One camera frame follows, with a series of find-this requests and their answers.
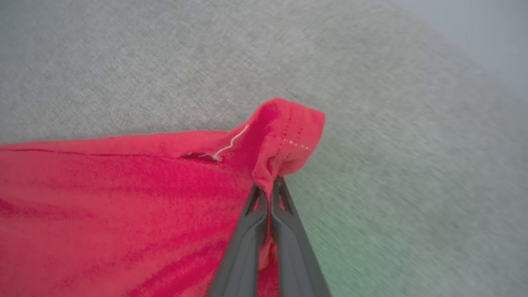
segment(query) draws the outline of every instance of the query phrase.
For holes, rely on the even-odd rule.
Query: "red fabric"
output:
[[[0,146],[0,295],[204,296],[253,183],[300,169],[323,124],[273,99],[231,132]],[[220,163],[185,158],[246,125]],[[269,238],[259,295],[278,295]]]

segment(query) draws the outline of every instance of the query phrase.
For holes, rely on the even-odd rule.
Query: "red garment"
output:
[[[300,169],[323,124],[273,99],[231,132],[0,146],[0,295],[204,296],[253,183]],[[277,271],[268,238],[260,296]]]

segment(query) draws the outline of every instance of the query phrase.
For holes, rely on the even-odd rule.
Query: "white stitching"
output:
[[[298,143],[294,142],[293,140],[288,140],[288,139],[285,139],[285,138],[280,138],[280,137],[277,137],[278,140],[282,140],[282,141],[287,141],[289,142],[290,144],[293,144],[293,145],[298,145]],[[308,146],[304,146],[304,144],[301,144],[300,147],[302,147],[303,149],[307,149],[309,150],[310,148]]]

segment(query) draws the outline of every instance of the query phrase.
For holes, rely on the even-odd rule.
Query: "white thread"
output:
[[[235,135],[235,136],[231,139],[231,144],[228,145],[228,146],[226,146],[226,147],[224,147],[223,149],[217,151],[217,152],[213,155],[213,158],[214,158],[215,160],[218,161],[218,160],[220,159],[220,156],[218,156],[218,154],[220,154],[222,151],[225,151],[225,150],[227,150],[227,149],[232,148],[232,147],[233,147],[233,141],[234,141],[235,139],[237,139],[240,135],[242,135],[242,134],[248,129],[248,127],[249,127],[249,125],[246,125],[246,126],[244,127],[244,130],[240,131],[239,134]]]

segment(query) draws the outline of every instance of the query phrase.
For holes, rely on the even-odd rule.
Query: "hole in fabric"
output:
[[[207,154],[207,153],[188,153],[181,157],[182,159],[197,160],[206,163],[220,163],[221,160],[218,156]]]

